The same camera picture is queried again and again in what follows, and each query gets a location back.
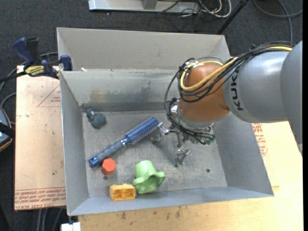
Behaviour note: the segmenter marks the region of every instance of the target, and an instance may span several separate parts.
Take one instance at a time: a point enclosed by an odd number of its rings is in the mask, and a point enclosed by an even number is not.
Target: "table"
[[[15,210],[65,205],[59,81],[17,80]],[[274,197],[78,216],[83,231],[303,230],[303,166],[287,122],[262,124]]]

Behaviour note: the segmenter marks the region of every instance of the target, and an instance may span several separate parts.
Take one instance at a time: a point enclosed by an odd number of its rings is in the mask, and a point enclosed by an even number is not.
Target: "blue brush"
[[[127,145],[134,145],[144,139],[150,133],[158,128],[158,121],[156,118],[149,116],[144,121],[133,127],[125,133],[125,137],[120,141],[110,145],[95,157],[89,159],[90,167],[95,167],[100,164],[104,159],[111,157],[116,152],[121,150]]]

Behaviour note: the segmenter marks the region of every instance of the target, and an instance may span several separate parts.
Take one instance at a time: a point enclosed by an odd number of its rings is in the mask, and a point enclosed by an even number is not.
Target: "green toy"
[[[133,185],[139,194],[148,193],[156,190],[165,180],[164,172],[157,172],[151,161],[144,160],[134,167],[135,180]]]

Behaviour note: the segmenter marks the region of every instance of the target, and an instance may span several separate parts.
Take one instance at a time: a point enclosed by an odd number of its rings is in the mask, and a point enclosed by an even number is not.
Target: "blue clamp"
[[[28,40],[20,38],[13,45],[15,53],[26,62],[24,72],[31,77],[47,76],[59,79],[59,71],[54,69],[46,60],[42,60],[38,42],[38,38]],[[60,62],[63,64],[63,70],[73,70],[72,62],[68,55],[62,55]]]

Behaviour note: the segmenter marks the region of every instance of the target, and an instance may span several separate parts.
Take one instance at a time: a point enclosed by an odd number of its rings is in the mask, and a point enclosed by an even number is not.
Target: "yellow cable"
[[[268,47],[267,49],[278,49],[278,50],[285,50],[285,51],[292,50],[291,47],[287,47],[287,46],[272,46],[272,47]]]
[[[285,50],[285,51],[291,51],[292,48],[291,47],[287,47],[287,46],[272,46],[272,47],[268,47],[268,49],[277,49],[277,50]],[[221,67],[217,70],[215,70],[212,74],[210,74],[209,76],[207,76],[206,78],[204,78],[203,80],[201,80],[200,82],[198,82],[197,84],[191,86],[191,87],[186,87],[184,85],[184,79],[185,79],[185,76],[187,74],[187,71],[186,69],[190,69],[194,64],[190,64],[188,65],[186,68],[185,68],[185,71],[183,72],[183,74],[181,75],[181,78],[180,78],[180,86],[181,88],[183,89],[183,91],[186,91],[186,92],[193,92],[197,89],[199,89],[200,87],[202,87],[206,82],[208,82],[214,75],[216,75],[218,72],[220,72],[221,70],[229,67],[238,57],[235,57],[233,58],[230,62],[228,62],[227,64],[222,64],[220,62],[217,62],[217,61],[204,61],[204,62],[201,62],[199,64],[206,64],[206,63],[217,63],[219,64]]]
[[[203,80],[201,80],[200,82],[198,82],[197,84],[191,86],[191,87],[186,87],[184,85],[184,79],[185,79],[185,75],[186,75],[186,71],[183,72],[183,74],[181,75],[181,79],[180,79],[180,86],[183,89],[183,91],[186,92],[192,92],[195,91],[197,89],[199,89],[200,87],[202,87],[207,81],[209,81],[214,75],[216,75],[217,73],[219,73],[221,70],[229,67],[232,63],[234,63],[234,61],[237,59],[238,57],[233,58],[230,62],[228,62],[227,64],[223,64],[220,68],[218,68],[217,70],[215,70],[213,73],[211,73],[210,75],[208,75],[206,78],[204,78]]]

